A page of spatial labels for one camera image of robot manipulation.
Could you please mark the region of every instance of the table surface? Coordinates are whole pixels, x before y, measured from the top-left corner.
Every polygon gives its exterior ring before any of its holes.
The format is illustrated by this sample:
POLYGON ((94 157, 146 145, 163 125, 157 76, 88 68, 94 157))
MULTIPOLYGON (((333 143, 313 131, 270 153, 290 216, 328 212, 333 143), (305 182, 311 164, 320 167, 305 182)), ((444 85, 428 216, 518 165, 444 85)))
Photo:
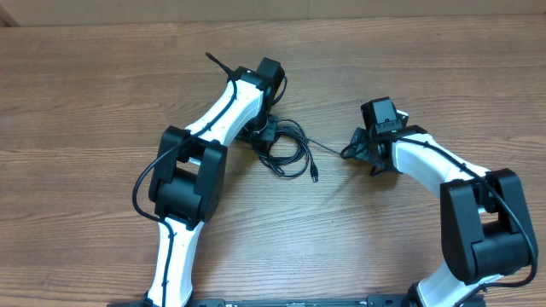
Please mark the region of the table surface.
MULTIPOLYGON (((206 51, 233 68, 281 62, 288 89, 271 112, 333 148, 363 126, 362 101, 390 96, 452 152, 520 175, 546 246, 544 15, 3 28, 0 305, 103 306, 149 289, 158 227, 134 212, 131 190, 162 131, 224 91, 206 51)), ((318 183, 278 178, 245 143, 230 147, 195 297, 405 293, 438 267, 437 199, 409 176, 370 178, 364 163, 312 152, 318 183)), ((486 297, 543 305, 545 287, 542 271, 486 297)))

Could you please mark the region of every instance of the cable connector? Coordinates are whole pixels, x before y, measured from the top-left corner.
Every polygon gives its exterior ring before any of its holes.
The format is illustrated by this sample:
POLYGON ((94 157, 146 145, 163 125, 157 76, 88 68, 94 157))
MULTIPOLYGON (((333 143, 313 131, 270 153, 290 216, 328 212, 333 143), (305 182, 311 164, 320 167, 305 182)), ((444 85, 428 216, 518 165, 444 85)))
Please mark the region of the cable connector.
POLYGON ((318 182, 318 169, 315 162, 311 162, 311 178, 313 178, 313 182, 318 182))

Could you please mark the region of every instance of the wooden table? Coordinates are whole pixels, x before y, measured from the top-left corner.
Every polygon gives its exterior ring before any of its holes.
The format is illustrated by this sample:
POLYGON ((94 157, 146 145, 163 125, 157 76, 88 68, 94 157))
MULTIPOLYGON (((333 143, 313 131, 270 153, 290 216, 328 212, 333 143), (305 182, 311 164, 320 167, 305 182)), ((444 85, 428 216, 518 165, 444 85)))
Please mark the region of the wooden table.
MULTIPOLYGON (((131 190, 162 131, 224 91, 206 51, 233 68, 281 62, 288 89, 272 112, 333 148, 363 126, 361 101, 390 96, 464 159, 516 171, 544 248, 545 26, 528 15, 0 29, 0 305, 104 306, 149 289, 158 228, 131 190)), ((197 298, 405 293, 436 269, 437 199, 312 150, 318 183, 276 177, 244 143, 229 149, 197 298)), ((528 287, 491 289, 488 305, 543 305, 544 287, 542 270, 528 287)))

